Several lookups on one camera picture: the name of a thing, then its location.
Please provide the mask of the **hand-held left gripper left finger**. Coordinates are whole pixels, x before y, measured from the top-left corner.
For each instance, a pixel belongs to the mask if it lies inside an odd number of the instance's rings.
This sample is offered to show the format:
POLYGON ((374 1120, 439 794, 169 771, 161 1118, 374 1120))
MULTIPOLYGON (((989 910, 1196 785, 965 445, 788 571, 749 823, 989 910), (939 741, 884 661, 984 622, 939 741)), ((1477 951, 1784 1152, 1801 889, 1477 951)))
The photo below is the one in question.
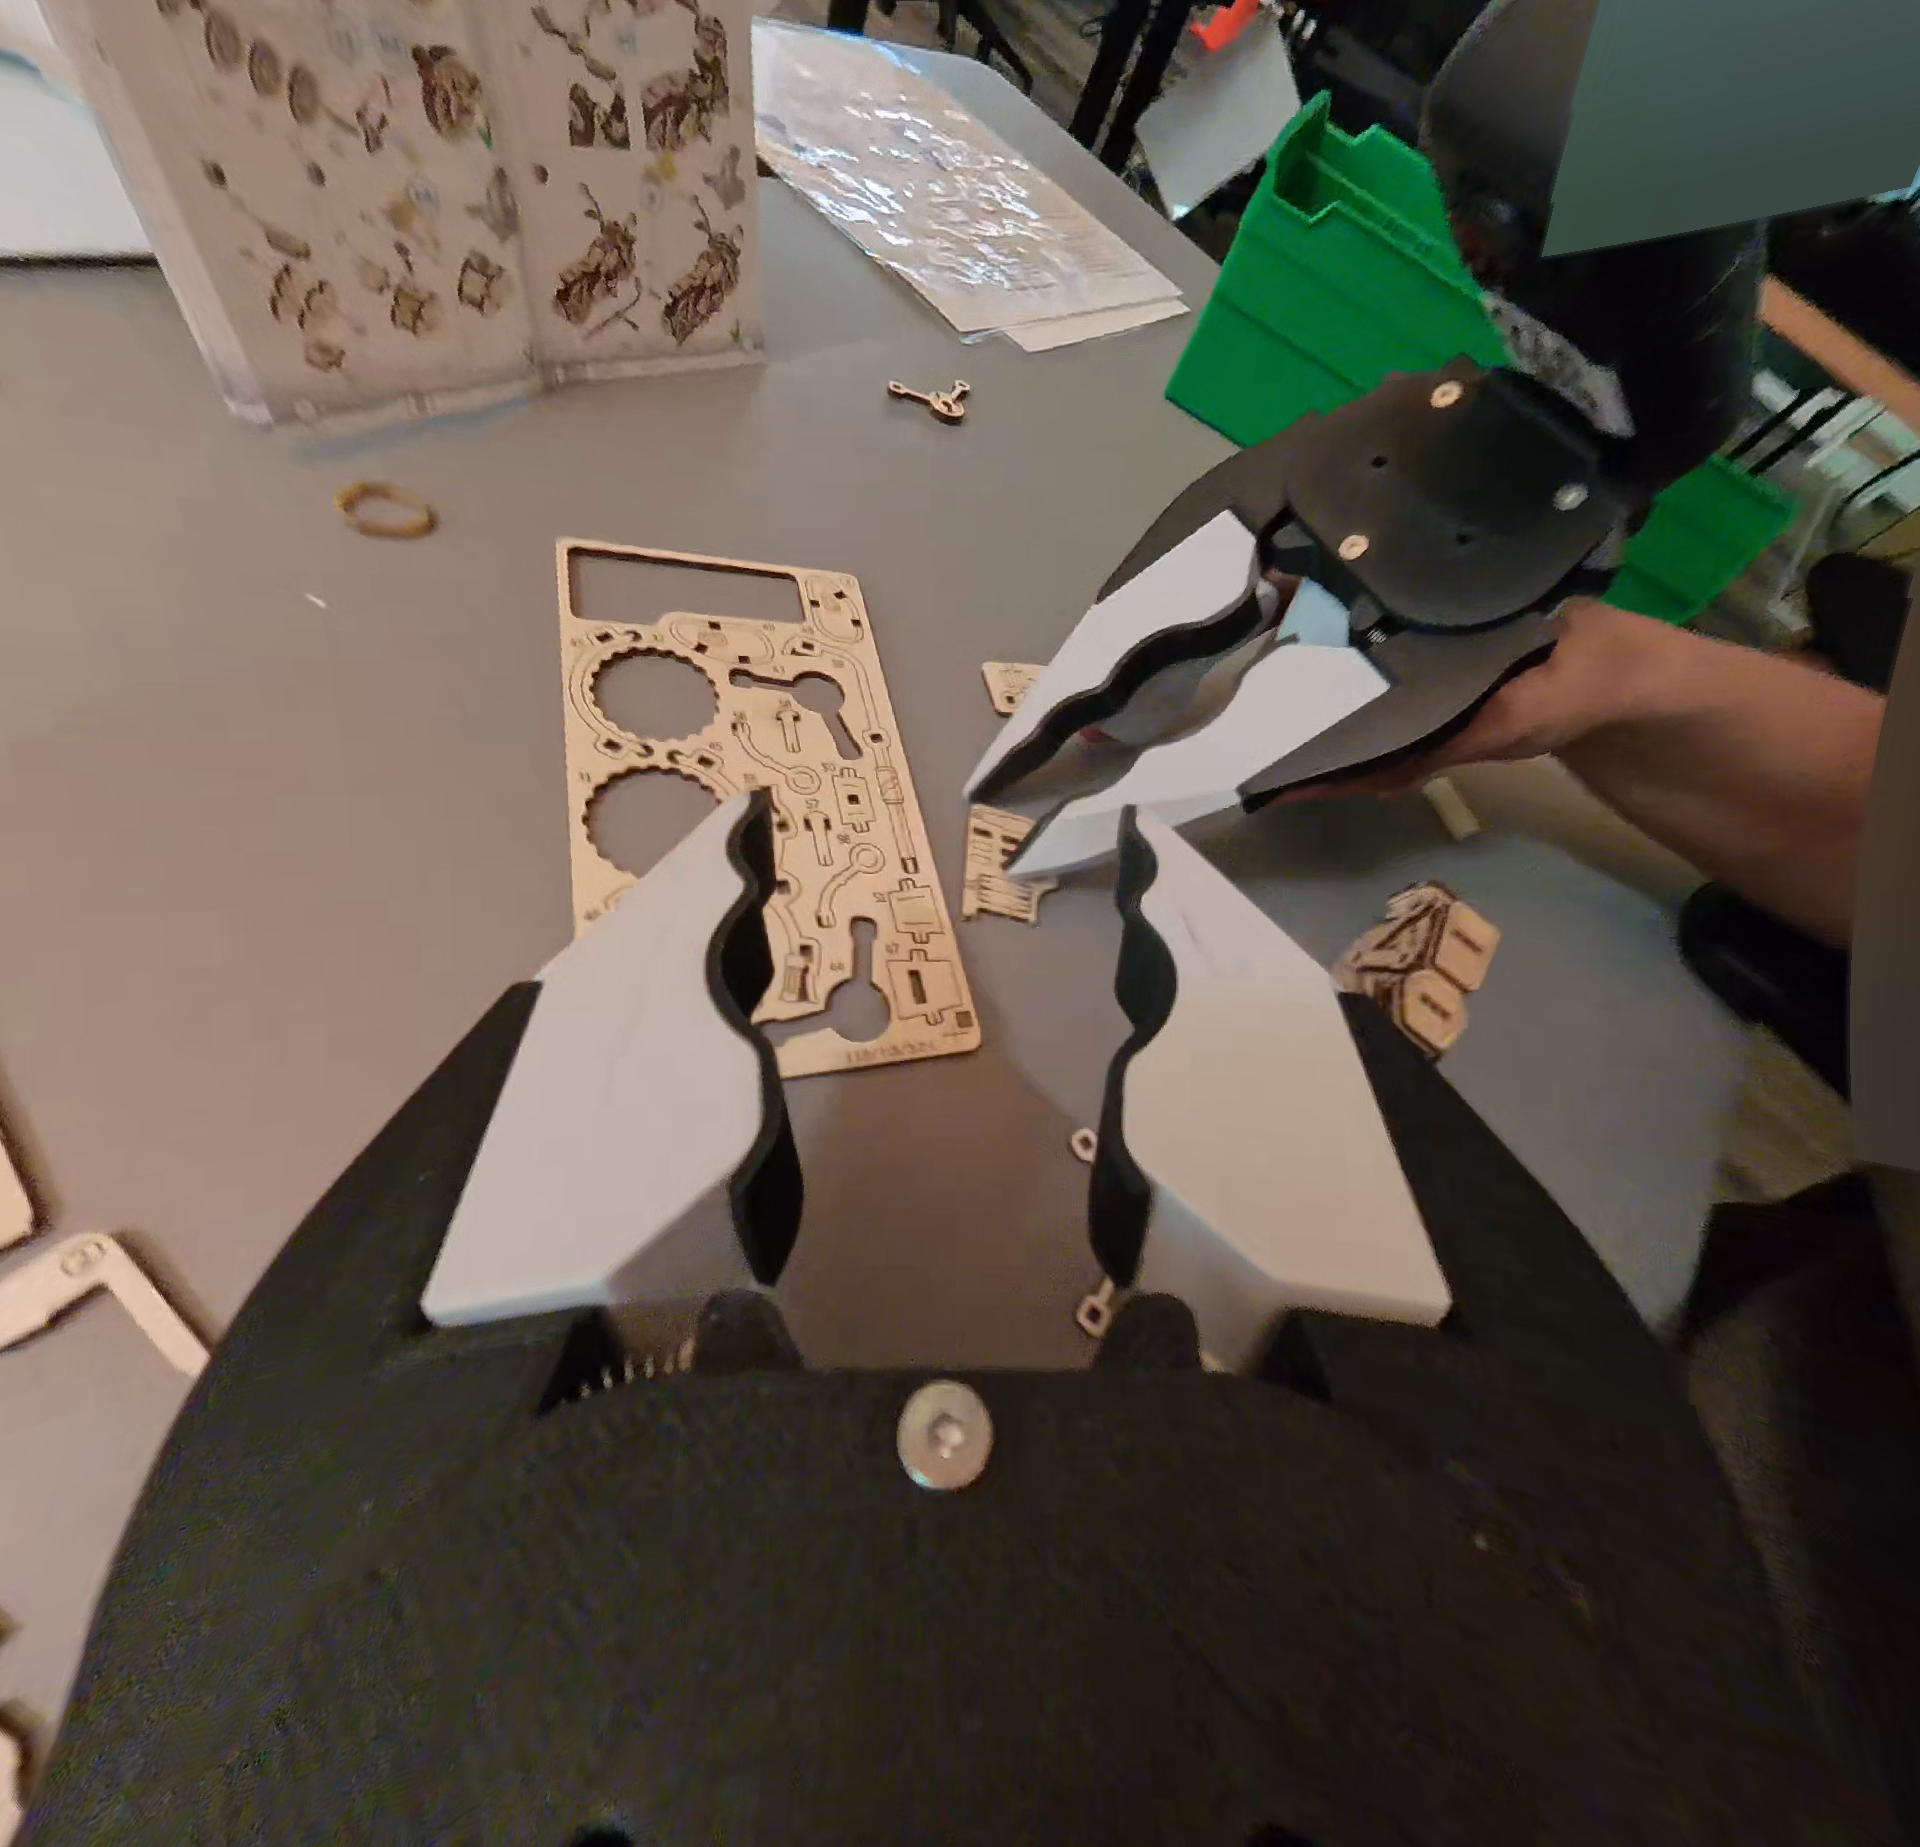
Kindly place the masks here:
POLYGON ((776 893, 773 803, 752 788, 541 970, 422 1291, 432 1327, 780 1283, 804 1169, 755 1018, 776 893))

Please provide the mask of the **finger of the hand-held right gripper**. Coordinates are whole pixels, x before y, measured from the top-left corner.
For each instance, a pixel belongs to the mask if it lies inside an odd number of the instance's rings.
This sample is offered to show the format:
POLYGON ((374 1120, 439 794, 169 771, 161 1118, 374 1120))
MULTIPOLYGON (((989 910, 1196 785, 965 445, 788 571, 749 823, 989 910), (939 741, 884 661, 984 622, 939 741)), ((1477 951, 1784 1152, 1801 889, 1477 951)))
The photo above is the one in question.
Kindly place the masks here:
POLYGON ((1271 613, 1255 531, 1216 515, 1086 608, 972 767, 966 801, 999 800, 1083 731, 1124 724, 1124 741, 1147 741, 1271 613))
POLYGON ((1074 874, 1106 859, 1132 807, 1173 827, 1236 807, 1271 764, 1387 689, 1389 677, 1359 650, 1289 641, 1242 674, 1214 719, 1147 748, 1097 792, 1052 809, 1005 862, 1005 874, 1074 874))

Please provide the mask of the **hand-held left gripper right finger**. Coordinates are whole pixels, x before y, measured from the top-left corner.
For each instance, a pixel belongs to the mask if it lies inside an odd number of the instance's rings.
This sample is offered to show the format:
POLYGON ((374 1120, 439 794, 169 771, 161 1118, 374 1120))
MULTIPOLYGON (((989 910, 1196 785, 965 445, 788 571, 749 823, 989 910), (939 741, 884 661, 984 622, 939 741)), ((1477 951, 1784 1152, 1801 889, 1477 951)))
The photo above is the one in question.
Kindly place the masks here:
POLYGON ((1088 1240, 1125 1301, 1252 1374, 1284 1322, 1440 1328, 1452 1291, 1327 968, 1160 816, 1116 843, 1116 1001, 1088 1240))

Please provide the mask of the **slotted wooden puzzle piece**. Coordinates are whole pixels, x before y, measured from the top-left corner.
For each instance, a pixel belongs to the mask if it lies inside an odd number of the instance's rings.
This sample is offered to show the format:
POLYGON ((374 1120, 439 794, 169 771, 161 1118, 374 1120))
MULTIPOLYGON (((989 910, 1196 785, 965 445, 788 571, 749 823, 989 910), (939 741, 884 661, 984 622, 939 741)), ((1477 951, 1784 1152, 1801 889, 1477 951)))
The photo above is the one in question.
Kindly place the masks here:
POLYGON ((962 920, 997 918, 1037 926, 1055 877, 1012 879, 1008 866, 1035 832, 1037 821, 999 805, 970 803, 966 821, 966 867, 962 920))

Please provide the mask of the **person's right forearm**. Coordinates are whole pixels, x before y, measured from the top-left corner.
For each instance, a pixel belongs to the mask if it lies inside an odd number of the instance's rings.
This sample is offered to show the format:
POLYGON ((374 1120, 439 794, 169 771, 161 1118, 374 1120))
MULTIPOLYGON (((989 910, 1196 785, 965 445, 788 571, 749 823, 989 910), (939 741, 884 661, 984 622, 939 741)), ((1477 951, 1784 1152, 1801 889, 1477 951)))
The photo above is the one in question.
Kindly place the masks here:
POLYGON ((1623 818, 1795 933, 1847 948, 1885 699, 1679 629, 1636 670, 1623 818))

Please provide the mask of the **grey desk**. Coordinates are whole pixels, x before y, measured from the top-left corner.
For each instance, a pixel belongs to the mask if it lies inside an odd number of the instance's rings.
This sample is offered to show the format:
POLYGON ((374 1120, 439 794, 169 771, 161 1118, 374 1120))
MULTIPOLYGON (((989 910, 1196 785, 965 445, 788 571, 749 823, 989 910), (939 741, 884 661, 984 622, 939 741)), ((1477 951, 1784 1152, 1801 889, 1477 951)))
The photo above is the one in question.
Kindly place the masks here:
MULTIPOLYGON (((962 345, 777 181, 765 365, 370 437, 227 414, 151 271, 5 277, 5 1124, 52 1234, 137 1247, 218 1340, 375 1131, 571 938, 557 537, 851 573, 936 867, 993 734, 1226 453, 1164 398, 1188 325, 962 345), (885 393, 972 386, 962 424, 885 393), (366 541, 334 492, 439 515, 366 541)), ((1437 877, 1500 926, 1442 1072, 1664 1324, 1742 1057, 1681 968, 1688 872, 1549 764, 1275 805, 1188 838, 1315 955, 1437 877)), ((1067 1365, 1090 1280, 1074 1128, 1124 1038, 1110 874, 965 924, 984 1046, 797 1083, 780 1298, 824 1365, 1067 1365)), ((5 1715, 49 1740, 185 1380, 107 1297, 5 1354, 5 1715)))

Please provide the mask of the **person's right hand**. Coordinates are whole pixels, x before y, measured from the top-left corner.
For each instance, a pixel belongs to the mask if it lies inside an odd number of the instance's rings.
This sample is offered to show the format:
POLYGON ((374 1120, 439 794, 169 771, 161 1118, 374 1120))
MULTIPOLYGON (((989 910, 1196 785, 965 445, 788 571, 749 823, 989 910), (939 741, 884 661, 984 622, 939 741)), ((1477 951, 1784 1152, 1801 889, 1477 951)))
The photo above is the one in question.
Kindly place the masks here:
POLYGON ((1374 771, 1293 788, 1284 801, 1387 798, 1457 767, 1566 753, 1597 731, 1647 718, 1702 646, 1665 622, 1572 601, 1555 616, 1547 661, 1504 681, 1464 729, 1374 771))

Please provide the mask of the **pile of wooden puzzle pieces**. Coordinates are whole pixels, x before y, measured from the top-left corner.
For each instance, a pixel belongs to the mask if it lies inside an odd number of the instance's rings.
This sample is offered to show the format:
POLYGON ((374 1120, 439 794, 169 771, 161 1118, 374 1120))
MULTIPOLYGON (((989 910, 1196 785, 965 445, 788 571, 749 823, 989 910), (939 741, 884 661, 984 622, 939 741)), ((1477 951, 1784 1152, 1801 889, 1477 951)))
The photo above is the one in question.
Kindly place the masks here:
POLYGON ((1430 1062, 1470 1024, 1470 999, 1500 948, 1500 927, 1442 881, 1396 891, 1380 922, 1332 962, 1337 992, 1372 1003, 1430 1062))

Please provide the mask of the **green plastic bin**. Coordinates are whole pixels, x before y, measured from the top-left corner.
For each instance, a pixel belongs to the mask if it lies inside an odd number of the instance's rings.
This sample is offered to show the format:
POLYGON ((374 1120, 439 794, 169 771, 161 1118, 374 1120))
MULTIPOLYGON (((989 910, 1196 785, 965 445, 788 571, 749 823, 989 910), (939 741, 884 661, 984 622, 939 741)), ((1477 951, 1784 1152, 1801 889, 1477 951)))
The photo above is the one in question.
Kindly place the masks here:
MULTIPOLYGON (((1344 131, 1320 90, 1266 154, 1169 401, 1252 445, 1456 357, 1508 365, 1428 158, 1380 127, 1344 131)), ((1709 458, 1652 501, 1608 602, 1688 623, 1795 515, 1781 487, 1709 458)))

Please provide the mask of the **white board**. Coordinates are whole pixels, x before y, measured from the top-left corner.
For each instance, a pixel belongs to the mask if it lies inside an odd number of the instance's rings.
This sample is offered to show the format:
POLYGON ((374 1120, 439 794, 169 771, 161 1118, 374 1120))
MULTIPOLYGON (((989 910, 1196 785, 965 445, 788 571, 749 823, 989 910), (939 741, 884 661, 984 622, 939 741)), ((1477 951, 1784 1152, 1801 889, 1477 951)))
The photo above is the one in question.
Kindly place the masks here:
POLYGON ((1137 145, 1171 220, 1197 210, 1264 158, 1302 95, 1278 20, 1260 13, 1220 51, 1200 51, 1137 122, 1137 145))

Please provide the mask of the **laminated instruction sheet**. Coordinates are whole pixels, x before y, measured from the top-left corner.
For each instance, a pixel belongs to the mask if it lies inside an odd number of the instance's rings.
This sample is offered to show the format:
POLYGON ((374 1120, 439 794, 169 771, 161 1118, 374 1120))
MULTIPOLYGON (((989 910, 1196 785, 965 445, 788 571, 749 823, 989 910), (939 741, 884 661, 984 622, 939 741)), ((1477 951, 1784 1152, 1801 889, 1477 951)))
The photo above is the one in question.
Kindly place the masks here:
POLYGON ((759 20, 756 154, 965 340, 1026 354, 1188 316, 1176 282, 878 43, 759 20))

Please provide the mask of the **pale slatted puzzle sheet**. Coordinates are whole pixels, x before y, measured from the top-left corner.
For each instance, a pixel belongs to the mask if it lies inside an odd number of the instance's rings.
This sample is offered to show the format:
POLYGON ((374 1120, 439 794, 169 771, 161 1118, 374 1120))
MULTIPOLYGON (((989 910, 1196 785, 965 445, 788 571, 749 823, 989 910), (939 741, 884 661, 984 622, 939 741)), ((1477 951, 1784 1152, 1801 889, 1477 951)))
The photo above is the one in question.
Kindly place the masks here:
POLYGON ((210 1350, 181 1310, 117 1238, 96 1233, 40 1247, 5 1273, 2 1353, 26 1345, 94 1297, 109 1297, 183 1377, 195 1380, 207 1368, 210 1350))

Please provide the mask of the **printed diagram board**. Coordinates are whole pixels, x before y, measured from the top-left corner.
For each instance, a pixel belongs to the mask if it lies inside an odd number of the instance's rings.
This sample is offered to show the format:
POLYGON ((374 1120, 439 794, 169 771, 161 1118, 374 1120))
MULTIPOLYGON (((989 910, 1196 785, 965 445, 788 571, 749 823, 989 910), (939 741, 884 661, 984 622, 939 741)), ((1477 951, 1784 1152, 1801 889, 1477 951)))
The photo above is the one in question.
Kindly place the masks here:
POLYGON ((765 357, 777 0, 35 3, 242 422, 765 357))

